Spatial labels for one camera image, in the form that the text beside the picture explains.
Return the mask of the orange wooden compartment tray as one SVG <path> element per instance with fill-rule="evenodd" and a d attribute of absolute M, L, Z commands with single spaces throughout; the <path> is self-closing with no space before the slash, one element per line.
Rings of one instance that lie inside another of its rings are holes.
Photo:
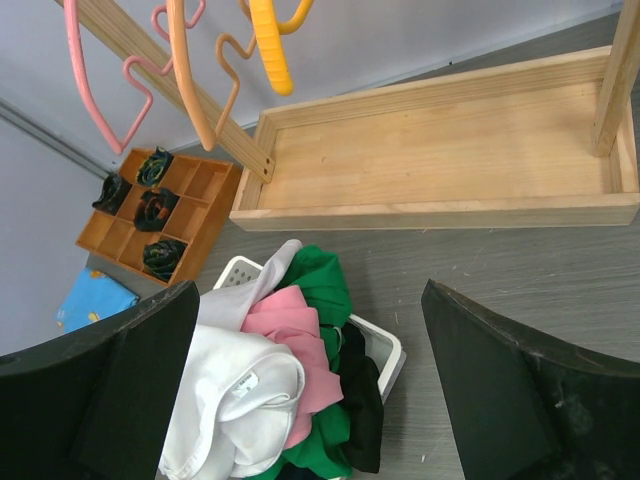
<path fill-rule="evenodd" d="M 163 286 L 198 277 L 228 218 L 240 168 L 134 148 L 112 176 L 113 206 L 94 211 L 76 245 Z"/>

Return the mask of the green t shirt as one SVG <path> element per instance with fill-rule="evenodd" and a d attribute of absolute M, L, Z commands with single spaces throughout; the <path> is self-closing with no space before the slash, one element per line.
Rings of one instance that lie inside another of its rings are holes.
<path fill-rule="evenodd" d="M 338 256 L 315 245 L 302 248 L 277 285 L 279 289 L 289 286 L 298 286 L 307 305 L 317 311 L 329 371 L 336 373 L 343 344 L 339 331 L 352 313 Z M 342 445 L 350 439 L 350 426 L 349 415 L 341 402 L 331 401 L 312 416 L 309 436 L 298 445 L 285 449 L 275 464 L 257 477 L 275 479 L 289 464 L 309 469 L 324 479 L 350 476 L 352 467 L 342 450 Z"/>

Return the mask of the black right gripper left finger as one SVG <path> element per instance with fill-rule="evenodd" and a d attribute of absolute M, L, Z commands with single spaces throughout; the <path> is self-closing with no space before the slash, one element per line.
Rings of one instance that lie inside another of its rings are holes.
<path fill-rule="evenodd" d="M 2 478 L 154 478 L 198 310 L 184 281 L 2 356 Z"/>

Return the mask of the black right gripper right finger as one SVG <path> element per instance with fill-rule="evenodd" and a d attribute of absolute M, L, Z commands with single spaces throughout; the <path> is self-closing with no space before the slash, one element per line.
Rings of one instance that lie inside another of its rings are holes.
<path fill-rule="evenodd" d="M 465 478 L 638 478 L 638 363 L 434 280 L 421 306 Z"/>

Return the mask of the black t shirt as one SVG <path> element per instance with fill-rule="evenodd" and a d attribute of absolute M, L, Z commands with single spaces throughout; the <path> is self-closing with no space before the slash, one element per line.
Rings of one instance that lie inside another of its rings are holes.
<path fill-rule="evenodd" d="M 366 355 L 361 331 L 351 323 L 341 330 L 338 374 L 344 399 L 340 405 L 350 420 L 349 439 L 342 450 L 351 466 L 364 473 L 377 474 L 381 463 L 384 407 L 378 388 L 379 370 Z"/>

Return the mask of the pink t shirt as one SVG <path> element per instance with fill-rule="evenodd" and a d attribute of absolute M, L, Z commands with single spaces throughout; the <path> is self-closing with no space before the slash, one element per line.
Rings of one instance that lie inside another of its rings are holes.
<path fill-rule="evenodd" d="M 330 371 L 318 312 L 307 305 L 300 287 L 293 285 L 252 306 L 241 330 L 287 346 L 303 366 L 305 386 L 284 444 L 286 449 L 292 448 L 310 435 L 315 414 L 343 399 L 340 378 Z"/>

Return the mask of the white plastic basket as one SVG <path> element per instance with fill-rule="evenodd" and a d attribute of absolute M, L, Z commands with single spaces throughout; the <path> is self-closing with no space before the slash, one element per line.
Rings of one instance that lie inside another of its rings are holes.
<path fill-rule="evenodd" d="M 213 290 L 247 283 L 257 277 L 262 266 L 251 259 L 238 255 L 228 261 Z M 386 400 L 395 385 L 406 361 L 406 353 L 400 340 L 392 333 L 373 323 L 352 314 L 349 323 L 358 328 L 365 339 L 365 352 L 379 369 L 378 389 L 382 403 Z"/>

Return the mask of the pink hanger of white shirt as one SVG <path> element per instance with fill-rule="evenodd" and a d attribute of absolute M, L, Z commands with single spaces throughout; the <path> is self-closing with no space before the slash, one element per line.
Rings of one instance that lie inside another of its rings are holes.
<path fill-rule="evenodd" d="M 163 1 L 61 1 L 72 76 L 94 135 L 118 161 L 133 147 L 196 141 L 173 73 L 157 73 L 169 43 L 152 26 Z"/>

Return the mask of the wooden clothes rack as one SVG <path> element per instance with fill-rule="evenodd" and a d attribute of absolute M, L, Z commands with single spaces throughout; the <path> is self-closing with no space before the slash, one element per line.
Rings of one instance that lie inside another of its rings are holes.
<path fill-rule="evenodd" d="M 230 217 L 248 231 L 610 226 L 631 223 L 639 173 L 631 92 L 639 5 L 611 45 L 268 109 L 246 133 L 195 83 L 185 7 L 163 7 L 161 49 L 115 2 L 63 3 L 81 98 L 116 152 L 91 94 L 90 31 L 151 74 L 202 146 L 244 168 Z"/>

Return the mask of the white t shirt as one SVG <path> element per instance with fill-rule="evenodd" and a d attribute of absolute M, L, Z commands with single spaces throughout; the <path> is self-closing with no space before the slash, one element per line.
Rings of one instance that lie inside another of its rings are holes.
<path fill-rule="evenodd" d="M 289 240 L 256 278 L 201 295 L 160 458 L 166 477 L 250 477 L 268 470 L 281 455 L 305 372 L 287 346 L 244 333 L 241 326 L 301 247 L 300 241 Z"/>

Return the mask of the blue folded cloth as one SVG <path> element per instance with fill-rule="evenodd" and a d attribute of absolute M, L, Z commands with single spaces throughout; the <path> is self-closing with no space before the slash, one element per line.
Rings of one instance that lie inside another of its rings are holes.
<path fill-rule="evenodd" d="M 57 310 L 55 320 L 66 334 L 127 310 L 139 299 L 102 271 L 85 267 Z"/>

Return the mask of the dark rolled sock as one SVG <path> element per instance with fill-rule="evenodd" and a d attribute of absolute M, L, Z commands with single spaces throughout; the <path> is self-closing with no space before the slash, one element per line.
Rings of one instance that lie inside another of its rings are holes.
<path fill-rule="evenodd" d="M 135 211 L 134 227 L 142 232 L 162 231 L 179 200 L 180 196 L 167 188 L 144 191 Z"/>
<path fill-rule="evenodd" d="M 149 188 L 157 187 L 168 172 L 174 155 L 161 147 L 149 155 L 136 173 L 136 183 Z"/>
<path fill-rule="evenodd" d="M 168 283 L 186 247 L 186 243 L 174 239 L 163 239 L 145 245 L 142 254 L 143 265 L 152 276 Z"/>
<path fill-rule="evenodd" d="M 117 173 L 110 173 L 104 180 L 99 198 L 92 203 L 92 208 L 109 214 L 116 215 L 132 184 Z"/>

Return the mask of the navy blue t shirt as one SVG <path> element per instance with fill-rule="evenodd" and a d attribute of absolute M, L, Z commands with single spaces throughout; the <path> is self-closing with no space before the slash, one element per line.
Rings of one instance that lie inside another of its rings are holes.
<path fill-rule="evenodd" d="M 326 480 L 308 468 L 286 464 L 276 477 L 277 480 Z"/>

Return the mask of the yellow plastic hanger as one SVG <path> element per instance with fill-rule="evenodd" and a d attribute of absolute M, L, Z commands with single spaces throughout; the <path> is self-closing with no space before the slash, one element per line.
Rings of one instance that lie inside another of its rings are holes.
<path fill-rule="evenodd" d="M 296 32 L 302 26 L 313 3 L 313 0 L 300 1 L 292 17 L 285 22 L 279 22 L 272 1 L 238 2 L 241 11 L 250 20 L 253 28 L 248 48 L 242 56 L 248 59 L 252 56 L 255 47 L 259 48 L 271 88 L 281 96 L 289 96 L 294 91 L 282 37 Z"/>

